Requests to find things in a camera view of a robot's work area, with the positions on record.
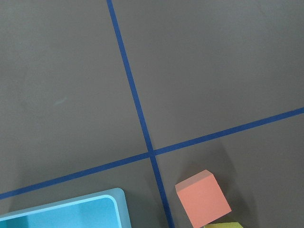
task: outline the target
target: gray surface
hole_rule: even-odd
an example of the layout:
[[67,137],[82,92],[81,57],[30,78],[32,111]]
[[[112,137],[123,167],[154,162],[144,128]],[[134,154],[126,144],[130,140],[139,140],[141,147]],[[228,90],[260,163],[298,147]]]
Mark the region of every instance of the gray surface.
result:
[[303,1],[114,1],[154,147],[304,106]]
[[[9,211],[117,187],[122,188],[126,195],[133,228],[168,227],[152,166],[148,159],[16,196],[10,204],[8,203]],[[0,207],[0,214],[7,211],[8,208]]]
[[[302,1],[118,1],[155,149],[304,106]],[[0,2],[0,193],[146,152],[105,0]],[[303,116],[157,157],[207,168],[244,228],[304,225]],[[0,213],[121,187],[134,228],[165,228],[148,160],[0,200]]]
[[105,1],[0,15],[0,192],[147,151]]
[[191,224],[175,184],[205,169],[215,175],[232,208],[215,223],[238,221],[244,228],[302,227],[303,138],[304,116],[298,116],[159,155],[176,227]]

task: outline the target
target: block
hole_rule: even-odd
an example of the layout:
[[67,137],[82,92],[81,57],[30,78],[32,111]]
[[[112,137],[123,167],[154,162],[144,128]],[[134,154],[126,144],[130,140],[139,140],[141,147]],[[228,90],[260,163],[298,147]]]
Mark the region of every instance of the block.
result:
[[219,184],[208,170],[178,183],[175,189],[194,228],[231,212]]
[[238,222],[208,224],[204,228],[243,228]]

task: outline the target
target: cube top face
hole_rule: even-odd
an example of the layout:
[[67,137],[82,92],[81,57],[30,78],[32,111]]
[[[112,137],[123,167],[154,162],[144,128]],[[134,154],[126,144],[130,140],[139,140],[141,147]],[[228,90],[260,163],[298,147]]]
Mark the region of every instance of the cube top face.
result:
[[215,177],[207,170],[177,184],[176,192],[194,228],[231,211]]
[[243,228],[238,222],[208,224],[204,228]]

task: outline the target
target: orange block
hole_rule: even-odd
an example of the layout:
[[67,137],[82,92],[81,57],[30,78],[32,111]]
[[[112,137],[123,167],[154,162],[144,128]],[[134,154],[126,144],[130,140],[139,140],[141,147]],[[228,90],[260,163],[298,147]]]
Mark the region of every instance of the orange block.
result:
[[175,189],[194,228],[203,227],[231,211],[219,184],[208,170],[178,183]]

